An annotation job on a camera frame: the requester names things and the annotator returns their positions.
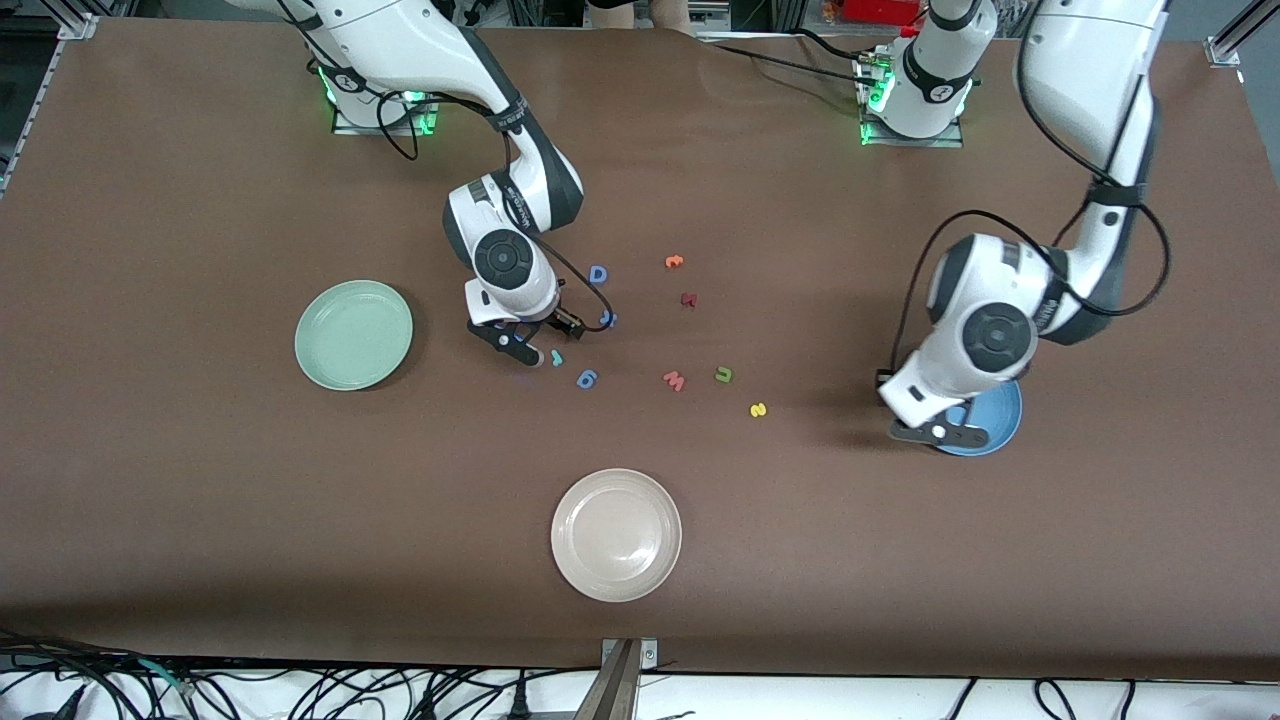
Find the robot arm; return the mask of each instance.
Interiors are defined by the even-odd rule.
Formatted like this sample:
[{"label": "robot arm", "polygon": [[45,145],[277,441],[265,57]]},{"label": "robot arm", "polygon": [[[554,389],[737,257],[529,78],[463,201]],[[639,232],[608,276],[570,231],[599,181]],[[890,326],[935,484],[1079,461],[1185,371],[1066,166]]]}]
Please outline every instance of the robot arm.
[{"label": "robot arm", "polygon": [[[559,307],[559,281],[540,234],[572,223],[582,205],[577,170],[552,143],[507,73],[480,38],[428,0],[229,0],[273,13],[306,36],[344,115],[357,124],[393,124],[392,92],[474,97],[494,131],[520,151],[507,167],[449,193],[444,232],[475,272],[465,286],[468,328],[494,348],[536,365],[541,354],[506,323],[543,322],[581,337],[588,329]],[[384,117],[378,117],[379,104]]]},{"label": "robot arm", "polygon": [[388,92],[388,88],[366,82],[355,72],[347,54],[338,47],[333,36],[320,23],[316,12],[302,0],[227,0],[227,3],[243,10],[269,13],[285,22],[300,23],[300,29],[306,29],[307,49],[315,56],[316,69],[324,78],[333,104],[349,123],[376,128],[379,124],[394,126],[404,118],[407,109],[401,102],[387,102],[381,118],[378,117],[378,100]]},{"label": "robot arm", "polygon": [[893,132],[934,137],[960,114],[978,60],[996,36],[991,0],[933,0],[920,35],[897,38],[892,79],[870,110]]},{"label": "robot arm", "polygon": [[[1093,179],[1075,247],[1044,249],[1055,268],[1025,243],[988,234],[947,251],[927,302],[933,331],[879,387],[906,427],[942,424],[947,409],[1018,377],[1038,338],[1073,345],[1107,327],[1110,318],[1082,307],[1065,283],[1093,305],[1119,302],[1158,131],[1147,69],[1164,4],[1076,0],[1034,17],[1020,59],[1027,99],[1115,184]],[[942,439],[920,439],[929,437]]]}]

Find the table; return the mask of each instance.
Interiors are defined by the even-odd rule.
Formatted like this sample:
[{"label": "table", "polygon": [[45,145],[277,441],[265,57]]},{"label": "table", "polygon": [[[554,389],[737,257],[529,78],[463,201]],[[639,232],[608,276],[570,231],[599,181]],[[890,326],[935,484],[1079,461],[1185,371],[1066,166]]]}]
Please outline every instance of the table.
[{"label": "table", "polygon": [[[965,147],[919,151],[860,146],[838,79],[673,33],[484,37],[585,179],[548,240],[609,269],[618,324],[544,345],[561,368],[465,329],[439,218],[502,161],[481,120],[445,108],[416,164],[332,137],[282,26],[104,19],[67,50],[0,202],[0,624],[155,653],[589,665],[649,635],[686,670],[1275,678],[1280,199],[1235,73],[1161,49],[1172,279],[1043,347],[1019,436],[957,460],[887,441],[872,377],[943,217],[1047,240],[1084,191],[1018,105],[1012,45]],[[1135,243],[1132,295],[1157,260]],[[291,342],[351,278],[398,288],[417,334],[334,393]],[[572,591],[548,539],[609,466],[685,525],[627,605]]]}]

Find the beige plate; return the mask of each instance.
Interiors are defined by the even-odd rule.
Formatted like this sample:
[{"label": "beige plate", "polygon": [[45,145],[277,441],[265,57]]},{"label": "beige plate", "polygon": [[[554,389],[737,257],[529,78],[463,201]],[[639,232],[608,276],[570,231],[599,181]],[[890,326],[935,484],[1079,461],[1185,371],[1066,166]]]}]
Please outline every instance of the beige plate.
[{"label": "beige plate", "polygon": [[552,521],[552,555],[571,585],[604,602],[658,588],[680,556],[680,512],[657,480],[614,468],[564,493]]}]

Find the metal bracket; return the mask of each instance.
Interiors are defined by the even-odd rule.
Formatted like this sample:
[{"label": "metal bracket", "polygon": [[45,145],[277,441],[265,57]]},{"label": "metal bracket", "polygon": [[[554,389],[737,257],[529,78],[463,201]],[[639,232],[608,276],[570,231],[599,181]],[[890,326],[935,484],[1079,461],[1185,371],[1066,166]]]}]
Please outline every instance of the metal bracket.
[{"label": "metal bracket", "polygon": [[[438,102],[410,110],[403,118],[388,126],[387,133],[396,137],[410,137],[412,135],[429,137],[435,135],[435,123],[439,119],[439,111],[440,105]],[[337,106],[333,108],[333,127],[330,131],[334,135],[361,135],[367,137],[381,137],[383,135],[383,131],[379,128],[366,128],[352,123]]]},{"label": "metal bracket", "polygon": [[45,69],[45,77],[40,81],[36,100],[31,104],[31,111],[27,113],[27,122],[22,126],[22,135],[18,136],[18,142],[13,146],[13,158],[9,158],[9,164],[4,167],[4,172],[0,172],[0,197],[4,197],[13,173],[18,169],[18,158],[22,156],[22,150],[27,146],[27,136],[31,135],[31,126],[36,122],[36,113],[40,111],[40,106],[45,102],[45,92],[49,91],[49,83],[54,82],[54,70],[58,69],[58,61],[63,59],[63,50],[65,49],[67,44],[59,42],[54,47],[54,55],[49,59],[49,68]]},{"label": "metal bracket", "polygon": [[[622,641],[613,638],[605,639],[600,643],[600,665],[604,665],[609,660],[609,653],[613,648]],[[640,639],[640,669],[653,670],[658,666],[658,638],[641,638]]]},{"label": "metal bracket", "polygon": [[881,101],[881,94],[888,92],[892,82],[893,58],[890,45],[878,45],[874,51],[863,53],[852,60],[854,76],[874,81],[874,86],[858,85],[858,120],[863,145],[893,145],[900,147],[964,147],[964,135],[959,118],[952,118],[947,127],[933,137],[905,137],[892,129],[872,110]]},{"label": "metal bracket", "polygon": [[[640,685],[640,664],[648,652],[645,642],[639,638],[625,641],[604,641],[604,666],[595,675],[591,688],[573,720],[634,720],[636,714],[636,691]],[[658,659],[658,651],[649,651]]]},{"label": "metal bracket", "polygon": [[88,40],[97,29],[97,15],[76,13],[76,20],[68,23],[59,19],[59,24],[58,40]]},{"label": "metal bracket", "polygon": [[956,447],[979,448],[989,441],[987,430],[969,425],[969,413],[973,410],[973,398],[965,400],[960,407],[964,409],[964,419],[952,423],[943,410],[925,421],[919,428],[909,428],[902,420],[895,419],[888,427],[888,437],[906,442],[919,442],[932,445],[954,445]]},{"label": "metal bracket", "polygon": [[1239,65],[1240,56],[1235,51],[1276,15],[1280,15],[1280,0],[1249,0],[1231,22],[1204,41],[1208,64],[1215,68]]},{"label": "metal bracket", "polygon": [[1212,35],[1204,38],[1204,56],[1208,58],[1208,64],[1215,68],[1234,68],[1240,64],[1240,54],[1233,51],[1225,58],[1217,54],[1217,45],[1215,45],[1216,37]]}]

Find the white floor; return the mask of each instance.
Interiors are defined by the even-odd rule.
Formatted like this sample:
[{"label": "white floor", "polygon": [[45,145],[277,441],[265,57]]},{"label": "white floor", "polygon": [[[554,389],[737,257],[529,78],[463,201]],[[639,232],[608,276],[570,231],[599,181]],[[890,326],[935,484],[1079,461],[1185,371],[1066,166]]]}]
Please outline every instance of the white floor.
[{"label": "white floor", "polygon": [[[241,673],[244,676],[269,673]],[[381,675],[372,671],[352,680],[367,685]],[[0,674],[0,688],[20,676]],[[476,679],[500,684],[515,679],[511,670],[494,670]],[[534,712],[572,711],[586,694],[594,673],[572,673],[534,680],[529,684],[529,705]],[[122,689],[146,715],[150,702],[141,687],[127,678],[116,679]],[[221,687],[236,701],[243,720],[287,720],[302,693],[317,680],[314,674],[294,673],[269,682],[238,682],[219,678]],[[428,678],[412,684],[416,697]],[[157,688],[164,688],[161,680]],[[51,675],[32,678],[0,696],[0,717],[23,719],[37,712],[54,712],[81,680],[55,680]],[[1061,682],[1075,717],[1079,720],[1115,720],[1124,698],[1125,684],[1116,682]],[[840,720],[942,720],[947,717],[956,697],[965,685],[963,679],[913,678],[777,678],[777,676],[645,676],[641,678],[637,720],[671,720],[694,712],[694,720],[760,719],[840,719]],[[439,720],[475,697],[481,688],[463,688],[451,694],[436,708]],[[351,691],[335,691],[307,717],[325,717],[352,697]],[[385,717],[403,717],[410,708],[404,687],[378,693],[385,705]],[[503,717],[511,707],[512,691],[492,703],[483,720]],[[1052,693],[1050,707],[1061,717],[1066,712]],[[198,696],[193,698],[200,717],[220,717]],[[472,705],[457,715],[470,720]],[[189,716],[177,693],[163,698],[166,717]],[[342,719],[383,720],[383,708],[374,702],[352,706]],[[1030,680],[980,680],[964,705],[963,719],[983,720],[1050,720],[1039,708]],[[115,720],[118,714],[110,697],[92,687],[82,700],[77,720]],[[1129,711],[1130,720],[1277,720],[1280,719],[1280,687],[1213,683],[1139,683]]]}]

